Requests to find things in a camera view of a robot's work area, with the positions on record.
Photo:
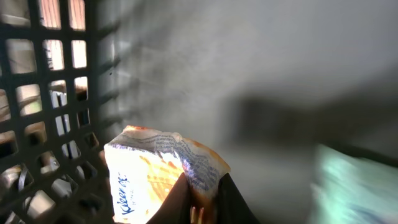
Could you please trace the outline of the green wet wipes pack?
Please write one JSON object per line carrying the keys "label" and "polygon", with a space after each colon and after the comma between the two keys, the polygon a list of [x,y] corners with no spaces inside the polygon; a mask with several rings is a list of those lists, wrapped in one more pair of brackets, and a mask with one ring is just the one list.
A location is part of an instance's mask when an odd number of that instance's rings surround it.
{"label": "green wet wipes pack", "polygon": [[317,152],[318,182],[311,185],[315,204],[309,223],[397,223],[397,167],[326,145]]}

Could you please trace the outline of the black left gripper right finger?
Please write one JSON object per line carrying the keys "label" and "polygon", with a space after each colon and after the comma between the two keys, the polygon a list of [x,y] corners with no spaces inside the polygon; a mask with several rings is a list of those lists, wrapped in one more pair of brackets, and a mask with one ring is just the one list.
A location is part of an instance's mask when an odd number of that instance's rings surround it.
{"label": "black left gripper right finger", "polygon": [[216,204],[217,224],[259,224],[229,173],[219,182]]}

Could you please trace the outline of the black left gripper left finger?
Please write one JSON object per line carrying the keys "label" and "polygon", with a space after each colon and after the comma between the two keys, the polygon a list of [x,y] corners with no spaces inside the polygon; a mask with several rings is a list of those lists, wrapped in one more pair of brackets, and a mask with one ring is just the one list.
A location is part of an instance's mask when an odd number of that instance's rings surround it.
{"label": "black left gripper left finger", "polygon": [[181,173],[165,201],[147,224],[189,224],[190,208],[190,186],[185,174]]}

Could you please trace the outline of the orange tissue pack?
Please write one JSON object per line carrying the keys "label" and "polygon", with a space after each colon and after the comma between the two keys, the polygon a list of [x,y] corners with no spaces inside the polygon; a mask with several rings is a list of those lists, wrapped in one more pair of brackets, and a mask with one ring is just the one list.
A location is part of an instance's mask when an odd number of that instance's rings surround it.
{"label": "orange tissue pack", "polygon": [[116,223],[146,223],[184,174],[188,189],[209,207],[230,166],[213,150],[179,133],[126,126],[104,146]]}

